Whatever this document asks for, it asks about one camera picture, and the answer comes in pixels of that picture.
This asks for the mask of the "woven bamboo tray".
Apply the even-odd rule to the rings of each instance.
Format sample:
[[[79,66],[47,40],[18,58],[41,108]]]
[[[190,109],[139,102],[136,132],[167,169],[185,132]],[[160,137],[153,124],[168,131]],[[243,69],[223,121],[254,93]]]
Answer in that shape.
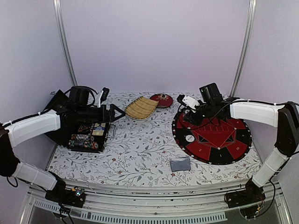
[[[157,105],[158,101],[141,96],[125,108],[125,113],[132,119],[145,120],[152,115]]]

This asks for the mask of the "white dealer button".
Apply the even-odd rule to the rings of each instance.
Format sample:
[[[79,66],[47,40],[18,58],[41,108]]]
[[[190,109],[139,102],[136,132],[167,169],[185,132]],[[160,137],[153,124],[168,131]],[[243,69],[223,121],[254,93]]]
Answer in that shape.
[[[195,140],[195,137],[193,136],[193,135],[187,135],[186,137],[185,137],[185,140],[187,141],[187,142],[194,142],[194,140]]]

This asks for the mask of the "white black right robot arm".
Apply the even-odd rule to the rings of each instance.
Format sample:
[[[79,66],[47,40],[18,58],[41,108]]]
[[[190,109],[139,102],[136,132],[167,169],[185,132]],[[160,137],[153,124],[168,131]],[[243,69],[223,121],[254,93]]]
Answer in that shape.
[[[299,104],[293,101],[271,103],[262,100],[224,97],[216,83],[199,88],[201,99],[180,95],[177,101],[189,110],[187,119],[199,124],[204,118],[208,123],[214,118],[242,119],[249,122],[253,141],[259,150],[264,143],[272,143],[263,156],[259,170],[251,177],[248,187],[242,192],[242,200],[252,203],[260,195],[263,187],[272,177],[281,172],[283,166],[298,152],[299,147]]]

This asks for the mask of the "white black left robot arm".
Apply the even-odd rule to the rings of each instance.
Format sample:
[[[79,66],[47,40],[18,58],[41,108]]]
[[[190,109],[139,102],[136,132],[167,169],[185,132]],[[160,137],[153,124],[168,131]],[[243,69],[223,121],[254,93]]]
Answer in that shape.
[[[0,175],[51,190],[60,203],[66,202],[70,196],[64,188],[65,182],[51,172],[17,158],[13,148],[43,134],[62,145],[65,143],[63,138],[73,126],[111,123],[124,117],[125,112],[116,105],[103,104],[108,94],[108,88],[97,93],[87,86],[73,86],[65,92],[58,90],[43,111],[1,124]]]

